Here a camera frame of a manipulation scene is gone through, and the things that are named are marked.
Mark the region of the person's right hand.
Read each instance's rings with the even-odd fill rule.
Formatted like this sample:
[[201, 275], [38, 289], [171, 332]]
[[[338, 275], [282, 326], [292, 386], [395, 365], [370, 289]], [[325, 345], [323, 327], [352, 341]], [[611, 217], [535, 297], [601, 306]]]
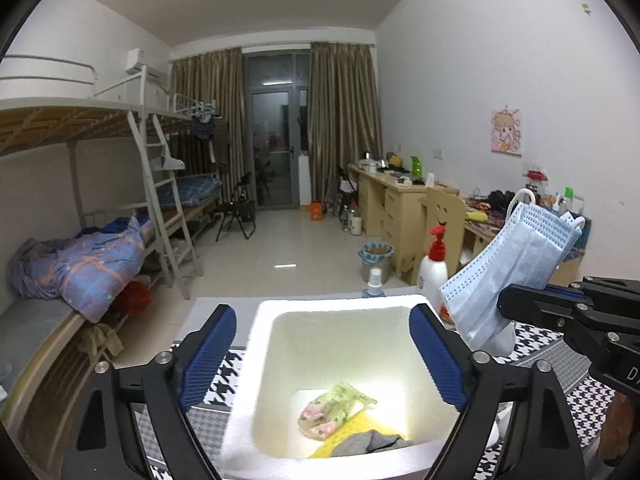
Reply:
[[616, 392], [605, 415], [598, 456], [614, 464], [629, 450], [639, 433], [639, 401]]

